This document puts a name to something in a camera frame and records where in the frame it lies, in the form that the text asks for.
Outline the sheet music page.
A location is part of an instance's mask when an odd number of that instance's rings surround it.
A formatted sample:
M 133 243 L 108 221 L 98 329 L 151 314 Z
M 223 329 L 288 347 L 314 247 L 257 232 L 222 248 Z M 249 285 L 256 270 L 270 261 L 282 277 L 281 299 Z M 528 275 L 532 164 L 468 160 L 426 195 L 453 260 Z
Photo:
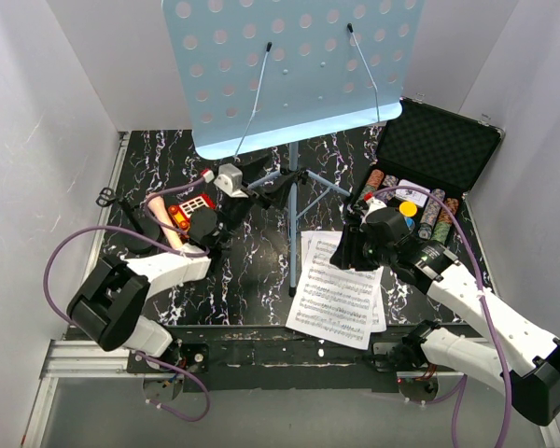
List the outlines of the sheet music page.
M 329 263 L 338 245 L 315 237 L 307 253 L 286 327 L 321 340 L 366 350 L 371 339 L 374 272 Z
M 340 231 L 302 231 L 301 232 L 301 266 L 307 258 L 307 253 L 312 240 L 318 237 L 323 241 L 337 245 L 342 237 Z M 384 303 L 381 291 L 381 279 L 383 269 L 379 268 L 374 272 L 375 286 L 373 292 L 372 324 L 371 332 L 383 332 L 386 330 Z

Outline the blue music stand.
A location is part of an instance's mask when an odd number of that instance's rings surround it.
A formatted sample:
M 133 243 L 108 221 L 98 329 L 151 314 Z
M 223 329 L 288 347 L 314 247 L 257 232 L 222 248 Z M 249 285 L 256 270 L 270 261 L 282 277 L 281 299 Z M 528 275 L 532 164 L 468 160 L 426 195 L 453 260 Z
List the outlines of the blue music stand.
M 420 1 L 165 1 L 162 14 L 207 160 L 397 118 Z

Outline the black poker chip case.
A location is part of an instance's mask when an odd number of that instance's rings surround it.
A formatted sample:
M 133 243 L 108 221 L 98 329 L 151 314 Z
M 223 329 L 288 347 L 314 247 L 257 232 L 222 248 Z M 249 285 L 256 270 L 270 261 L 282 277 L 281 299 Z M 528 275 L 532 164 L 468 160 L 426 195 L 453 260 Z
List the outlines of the black poker chip case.
M 366 208 L 363 198 L 376 191 L 366 186 L 374 169 L 385 173 L 378 189 L 398 186 L 401 179 L 407 179 L 429 189 L 443 202 L 447 198 L 458 199 L 457 215 L 463 196 L 475 185 L 504 138 L 504 132 L 495 126 L 433 105 L 408 98 L 400 104 L 400 116 L 379 132 L 374 164 L 368 168 L 365 180 L 353 190 L 354 198 L 344 213 L 346 224 L 360 224 L 360 215 Z M 388 206 L 403 202 L 395 191 L 383 193 L 381 200 Z M 419 207 L 421 210 L 413 217 L 414 235 L 420 240 L 423 239 L 418 236 L 418 227 L 425 207 Z

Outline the black microphone stand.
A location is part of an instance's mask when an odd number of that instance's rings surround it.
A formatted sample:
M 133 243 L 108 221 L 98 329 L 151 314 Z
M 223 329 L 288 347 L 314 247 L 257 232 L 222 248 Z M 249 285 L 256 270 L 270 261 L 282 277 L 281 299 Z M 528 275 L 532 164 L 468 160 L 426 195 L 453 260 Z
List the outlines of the black microphone stand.
M 96 199 L 96 204 L 102 208 L 113 205 L 114 203 L 121 209 L 122 214 L 130 224 L 129 229 L 139 233 L 150 240 L 161 242 L 161 228 L 149 218 L 142 215 L 138 205 L 131 205 L 121 194 L 115 192 L 110 187 L 101 189 Z M 146 255 L 155 248 L 154 244 L 137 239 L 126 233 L 122 234 L 123 244 L 135 255 Z

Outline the pink toy microphone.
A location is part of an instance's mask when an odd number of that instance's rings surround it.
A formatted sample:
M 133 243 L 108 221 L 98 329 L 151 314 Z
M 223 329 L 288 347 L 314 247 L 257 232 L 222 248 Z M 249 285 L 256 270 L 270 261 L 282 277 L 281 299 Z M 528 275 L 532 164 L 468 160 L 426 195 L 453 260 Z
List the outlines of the pink toy microphone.
M 149 195 L 147 197 L 147 208 L 154 218 L 158 220 L 169 246 L 174 250 L 180 249 L 183 246 L 183 242 L 179 233 L 174 229 L 163 198 L 154 194 Z

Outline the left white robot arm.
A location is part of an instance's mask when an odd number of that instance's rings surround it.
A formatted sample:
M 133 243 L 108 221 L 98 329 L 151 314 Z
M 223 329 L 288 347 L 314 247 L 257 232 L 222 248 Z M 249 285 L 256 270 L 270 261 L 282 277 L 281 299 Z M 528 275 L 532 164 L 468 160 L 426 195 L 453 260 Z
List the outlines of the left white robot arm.
M 204 170 L 198 181 L 221 192 L 219 204 L 201 194 L 172 211 L 162 194 L 150 194 L 147 215 L 165 236 L 162 251 L 130 260 L 98 259 L 69 302 L 67 317 L 103 350 L 142 352 L 156 371 L 173 371 L 180 352 L 172 344 L 171 333 L 142 314 L 144 304 L 165 290 L 210 274 L 253 206 L 267 209 L 287 204 L 290 186 L 299 174 L 281 168 L 259 178 L 267 161 L 262 157 L 248 164 L 225 163 Z

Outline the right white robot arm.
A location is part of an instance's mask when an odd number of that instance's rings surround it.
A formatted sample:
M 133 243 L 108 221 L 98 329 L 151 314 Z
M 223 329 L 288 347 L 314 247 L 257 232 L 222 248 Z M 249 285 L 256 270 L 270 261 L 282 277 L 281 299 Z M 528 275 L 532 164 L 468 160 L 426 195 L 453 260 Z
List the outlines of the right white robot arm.
M 396 208 L 373 203 L 348 214 L 330 262 L 359 272 L 388 268 L 490 342 L 467 342 L 426 322 L 402 341 L 411 369 L 437 364 L 460 371 L 502 393 L 516 412 L 541 427 L 560 413 L 560 338 L 481 285 L 445 245 L 419 239 Z

